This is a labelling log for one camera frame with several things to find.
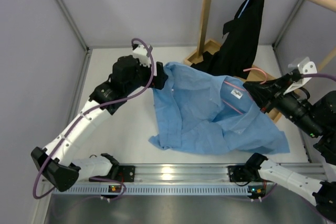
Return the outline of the pink wire hanger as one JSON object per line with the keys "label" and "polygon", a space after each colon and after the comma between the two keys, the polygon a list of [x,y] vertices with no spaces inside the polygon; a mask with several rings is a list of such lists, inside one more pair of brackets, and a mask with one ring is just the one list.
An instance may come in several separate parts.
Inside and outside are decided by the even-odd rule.
{"label": "pink wire hanger", "polygon": [[[260,68],[257,68],[257,67],[251,67],[251,68],[247,68],[247,69],[244,69],[243,72],[251,72],[251,71],[258,71],[258,72],[261,72],[262,73],[262,76],[263,76],[263,81],[260,82],[260,84],[264,84],[266,83],[266,81],[268,80],[268,73],[266,73],[264,70],[260,69]],[[237,87],[227,81],[224,81],[225,84],[233,87],[233,90],[231,91],[231,94],[236,97],[237,99],[240,99],[244,93],[246,93],[248,95],[248,97],[250,98],[251,101],[253,101],[251,95],[249,94],[249,92],[245,89],[241,89],[240,87]],[[242,115],[243,113],[235,108],[233,105],[231,105],[230,103],[228,103],[227,101],[225,101],[224,99],[222,99],[222,101],[227,104],[231,109],[233,109],[234,111],[236,111],[237,113],[239,113],[240,115]]]}

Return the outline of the light blue shirt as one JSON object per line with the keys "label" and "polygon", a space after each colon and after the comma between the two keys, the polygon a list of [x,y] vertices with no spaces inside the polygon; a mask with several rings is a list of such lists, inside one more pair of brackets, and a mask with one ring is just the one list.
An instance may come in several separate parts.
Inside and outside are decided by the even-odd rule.
{"label": "light blue shirt", "polygon": [[246,93],[237,99],[233,87],[224,83],[244,89],[239,79],[212,76],[177,62],[167,63],[164,72],[164,88],[153,90],[158,134],[149,141],[155,147],[202,155],[289,152],[285,133],[272,119]]}

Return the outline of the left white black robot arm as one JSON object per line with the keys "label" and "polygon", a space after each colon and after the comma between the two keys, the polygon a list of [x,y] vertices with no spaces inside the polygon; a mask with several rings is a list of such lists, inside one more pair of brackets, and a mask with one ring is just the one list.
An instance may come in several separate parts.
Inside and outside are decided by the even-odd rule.
{"label": "left white black robot arm", "polygon": [[31,157],[41,174],[60,192],[67,191],[77,181],[98,177],[114,181],[119,174],[119,162],[107,153],[93,158],[74,159],[96,128],[114,115],[126,103],[126,98],[140,87],[161,90],[167,80],[163,63],[156,63],[156,75],[151,66],[143,66],[132,55],[120,57],[108,79],[98,85],[74,120],[51,143],[36,147]]}

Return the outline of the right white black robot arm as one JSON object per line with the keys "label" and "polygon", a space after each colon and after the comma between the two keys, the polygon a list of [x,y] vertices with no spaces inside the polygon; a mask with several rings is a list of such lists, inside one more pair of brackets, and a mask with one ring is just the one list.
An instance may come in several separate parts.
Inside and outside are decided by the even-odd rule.
{"label": "right white black robot arm", "polygon": [[[261,112],[276,109],[311,138],[318,137],[319,141],[313,147],[327,163],[335,165],[335,91],[312,105],[290,90],[300,80],[317,77],[335,80],[330,74],[290,73],[264,84],[247,81],[243,86]],[[243,171],[251,181],[267,180],[296,193],[313,205],[321,216],[335,222],[335,182],[303,176],[259,153],[248,159]]]}

